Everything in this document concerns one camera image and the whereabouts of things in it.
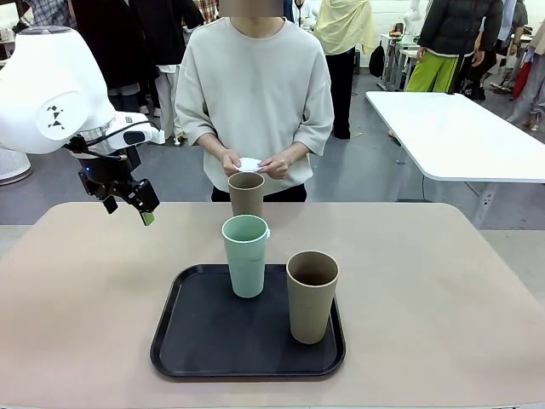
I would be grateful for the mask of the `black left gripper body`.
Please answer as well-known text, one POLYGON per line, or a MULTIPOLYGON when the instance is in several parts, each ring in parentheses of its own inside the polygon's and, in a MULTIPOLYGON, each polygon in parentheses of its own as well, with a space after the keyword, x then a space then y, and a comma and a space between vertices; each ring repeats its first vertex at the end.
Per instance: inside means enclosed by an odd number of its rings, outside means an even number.
POLYGON ((88 195, 99 200, 110 196, 129 200, 135 184, 131 172, 141 164, 135 148, 118 150, 108 158, 79 158, 78 162, 81 165, 78 175, 88 195))

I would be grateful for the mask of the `person's right hand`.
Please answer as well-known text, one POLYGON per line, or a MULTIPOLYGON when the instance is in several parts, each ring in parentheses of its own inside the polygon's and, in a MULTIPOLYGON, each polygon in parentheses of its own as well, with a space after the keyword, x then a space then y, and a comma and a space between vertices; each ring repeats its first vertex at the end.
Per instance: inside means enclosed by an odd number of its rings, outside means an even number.
POLYGON ((223 171, 227 177, 237 174, 241 168, 239 156, 231 149, 223 149, 220 154, 223 171))

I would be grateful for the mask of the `person's left hand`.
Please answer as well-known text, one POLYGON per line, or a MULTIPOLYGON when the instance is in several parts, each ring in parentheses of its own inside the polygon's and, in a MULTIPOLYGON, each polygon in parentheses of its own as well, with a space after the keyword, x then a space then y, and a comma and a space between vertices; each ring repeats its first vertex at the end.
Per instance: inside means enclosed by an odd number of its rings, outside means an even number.
POLYGON ((284 153, 279 153, 259 163, 259 173, 265 174, 272 179, 281 180, 287 175, 290 161, 284 153))

